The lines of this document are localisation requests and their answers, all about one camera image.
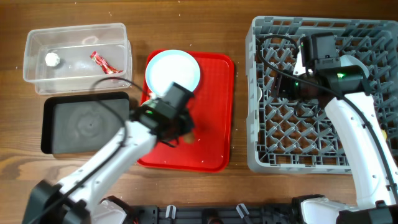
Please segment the orange carrot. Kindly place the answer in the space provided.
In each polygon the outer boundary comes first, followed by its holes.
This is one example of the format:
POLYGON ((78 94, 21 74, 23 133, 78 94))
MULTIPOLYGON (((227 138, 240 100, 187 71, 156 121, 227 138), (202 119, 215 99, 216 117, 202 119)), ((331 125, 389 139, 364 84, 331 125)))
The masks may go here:
POLYGON ((196 140, 195 134, 193 132, 189 132, 183 136, 183 141, 187 144, 193 144, 196 140))

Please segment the yellow plastic cup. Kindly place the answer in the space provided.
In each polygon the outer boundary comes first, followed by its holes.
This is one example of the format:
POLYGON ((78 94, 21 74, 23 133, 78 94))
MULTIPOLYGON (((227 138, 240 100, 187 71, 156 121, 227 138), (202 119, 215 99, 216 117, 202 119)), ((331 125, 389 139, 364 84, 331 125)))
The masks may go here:
POLYGON ((385 130, 381 130, 381 133, 382 133, 382 135, 383 135, 383 138, 385 139, 385 140, 387 140, 387 133, 385 132, 385 130))

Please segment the light blue plate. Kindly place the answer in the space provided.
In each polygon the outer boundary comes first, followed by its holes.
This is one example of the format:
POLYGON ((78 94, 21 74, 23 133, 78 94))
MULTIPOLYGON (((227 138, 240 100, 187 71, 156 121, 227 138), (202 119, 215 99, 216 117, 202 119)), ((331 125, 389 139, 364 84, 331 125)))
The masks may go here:
POLYGON ((156 54, 146 67, 146 84, 157 96, 164 96, 173 83, 194 91, 201 78, 198 62, 182 50, 165 50, 156 54))

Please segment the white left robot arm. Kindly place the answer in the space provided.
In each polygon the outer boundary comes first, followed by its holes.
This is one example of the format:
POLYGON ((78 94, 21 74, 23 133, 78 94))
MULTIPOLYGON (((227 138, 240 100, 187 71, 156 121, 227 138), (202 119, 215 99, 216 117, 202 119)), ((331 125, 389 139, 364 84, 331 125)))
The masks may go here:
POLYGON ((168 117, 162 110, 142 106, 87 163, 51 185, 40 181, 31 191, 23 223, 92 223, 103 195, 137 160, 158 142, 189 133, 193 120, 182 109, 168 117))

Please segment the light blue bowl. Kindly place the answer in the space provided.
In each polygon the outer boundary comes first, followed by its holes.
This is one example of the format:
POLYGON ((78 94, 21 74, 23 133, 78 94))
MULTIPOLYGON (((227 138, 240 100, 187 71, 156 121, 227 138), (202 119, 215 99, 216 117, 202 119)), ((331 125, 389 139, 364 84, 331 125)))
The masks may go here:
POLYGON ((340 57, 340 62, 341 62, 341 66, 342 67, 349 67, 349 66, 353 66, 353 65, 360 66, 362 68, 366 78, 369 78, 369 70, 368 70, 368 68, 365 66, 364 63, 362 63, 360 60, 358 60, 354 56, 352 56, 352 55, 342 55, 340 57))

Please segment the white plastic spoon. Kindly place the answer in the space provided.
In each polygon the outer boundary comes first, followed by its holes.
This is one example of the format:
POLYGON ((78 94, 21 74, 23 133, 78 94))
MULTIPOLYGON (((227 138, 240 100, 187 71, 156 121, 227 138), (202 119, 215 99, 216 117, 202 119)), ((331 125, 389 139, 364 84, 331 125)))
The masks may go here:
POLYGON ((261 98, 262 98, 262 89, 260 87, 256 88, 256 94, 257 94, 256 103, 257 103, 257 105, 259 105, 261 98))

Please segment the red snack wrapper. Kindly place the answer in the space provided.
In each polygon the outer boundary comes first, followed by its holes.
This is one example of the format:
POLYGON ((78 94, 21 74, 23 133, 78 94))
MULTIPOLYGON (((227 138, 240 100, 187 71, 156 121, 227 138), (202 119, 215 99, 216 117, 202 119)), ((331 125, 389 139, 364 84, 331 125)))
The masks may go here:
POLYGON ((92 59, 97 65, 99 65, 105 74, 109 75, 122 72, 122 70, 118 70, 112 67, 97 51, 94 51, 90 55, 90 59, 92 59))

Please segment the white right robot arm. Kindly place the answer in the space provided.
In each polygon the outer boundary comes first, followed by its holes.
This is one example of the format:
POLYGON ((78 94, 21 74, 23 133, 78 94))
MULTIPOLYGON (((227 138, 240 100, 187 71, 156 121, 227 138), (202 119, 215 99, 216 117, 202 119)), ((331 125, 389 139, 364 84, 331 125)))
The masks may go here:
POLYGON ((352 56, 300 59, 277 73, 272 93, 318 100, 342 143, 356 189, 355 207, 326 197, 296 199, 300 223, 397 223, 397 166, 376 118, 365 65, 352 56))

